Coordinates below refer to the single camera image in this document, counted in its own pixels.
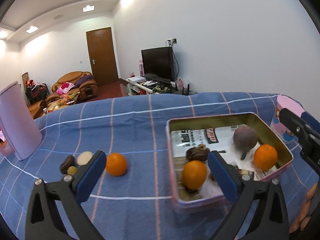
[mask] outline blue gripper pad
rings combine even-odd
[[[317,133],[320,133],[320,123],[311,114],[303,112],[301,114],[301,119],[310,125]]]
[[[72,182],[72,190],[78,204],[86,202],[103,173],[107,163],[107,156],[102,151],[97,151],[91,160],[81,166]]]
[[[227,164],[217,151],[209,153],[208,166],[226,199],[231,203],[236,203],[242,189],[242,182],[237,170]]]

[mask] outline brown ball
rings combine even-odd
[[[63,163],[61,163],[59,170],[62,174],[67,174],[69,167],[75,166],[75,165],[76,165],[75,158],[72,155],[68,155],[63,161]]]
[[[240,126],[233,134],[233,143],[241,153],[249,152],[257,142],[257,133],[249,126]]]

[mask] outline ceiling light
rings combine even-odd
[[[0,31],[0,39],[5,39],[8,36],[8,33],[5,31]]]
[[[92,6],[87,5],[87,7],[83,8],[83,12],[90,12],[90,11],[93,11],[93,10],[94,10],[94,5],[92,5]]]
[[[39,29],[38,27],[36,26],[31,26],[30,29],[26,30],[27,33],[33,33],[35,32],[37,29]]]

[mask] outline brown leather sofa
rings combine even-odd
[[[84,75],[92,75],[90,72],[81,72],[81,71],[74,71],[62,76],[57,83],[52,86],[52,94],[49,95],[46,99],[46,104],[55,101],[60,96],[56,92],[59,87],[65,82],[75,83],[79,78],[83,77]],[[80,92],[80,100],[85,101],[97,96],[98,87],[95,80],[89,80],[81,84],[79,88],[71,89],[68,94],[71,95],[72,93]]]
[[[40,100],[37,103],[34,103],[33,105],[29,106],[29,112],[33,119],[37,119],[43,115],[43,109],[45,108],[45,103],[43,100]]]

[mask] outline pink container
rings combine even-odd
[[[270,181],[279,177],[291,164],[293,155],[283,141],[263,122],[255,113],[226,114],[215,116],[176,118],[167,121],[166,135],[169,155],[170,182],[172,190],[172,203],[177,213],[195,213],[211,208],[225,206],[228,201],[222,193],[213,197],[185,201],[180,198],[178,187],[178,171],[176,170],[176,158],[173,158],[171,132],[177,130],[200,130],[219,128],[245,124],[254,128],[257,132],[260,144],[269,144],[278,152],[278,161],[275,172],[268,172],[260,181]]]
[[[0,92],[0,127],[7,140],[0,153],[14,153],[19,161],[28,158],[39,147],[42,134],[31,117],[18,82]]]
[[[276,135],[281,138],[281,140],[289,144],[294,139],[294,134],[287,127],[285,127],[279,120],[279,113],[283,108],[287,108],[290,111],[294,112],[297,116],[301,117],[301,114],[305,111],[302,106],[300,106],[296,101],[292,100],[286,96],[278,96],[277,97],[277,106],[274,117],[272,118],[272,122],[270,124],[271,129],[274,131]]]

